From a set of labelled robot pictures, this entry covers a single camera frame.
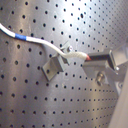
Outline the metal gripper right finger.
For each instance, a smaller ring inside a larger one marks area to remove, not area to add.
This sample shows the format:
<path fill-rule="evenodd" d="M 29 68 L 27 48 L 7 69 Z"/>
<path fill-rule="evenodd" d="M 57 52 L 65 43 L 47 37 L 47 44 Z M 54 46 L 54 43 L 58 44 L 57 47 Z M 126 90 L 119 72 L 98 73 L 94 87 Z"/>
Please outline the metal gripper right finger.
<path fill-rule="evenodd" d="M 108 60 L 110 64 L 121 65 L 128 61 L 128 46 L 120 45 L 116 48 L 108 48 L 102 52 L 90 53 L 92 60 Z"/>

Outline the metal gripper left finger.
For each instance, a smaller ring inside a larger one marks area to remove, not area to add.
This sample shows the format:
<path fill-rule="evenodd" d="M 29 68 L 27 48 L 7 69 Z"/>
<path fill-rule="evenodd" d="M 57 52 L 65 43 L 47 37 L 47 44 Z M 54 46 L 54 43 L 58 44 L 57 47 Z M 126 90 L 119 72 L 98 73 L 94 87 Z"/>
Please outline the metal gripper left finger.
<path fill-rule="evenodd" d="M 93 78 L 99 86 L 108 85 L 117 94 L 121 93 L 127 67 L 123 64 L 115 70 L 106 62 L 85 62 L 82 66 L 88 78 Z"/>

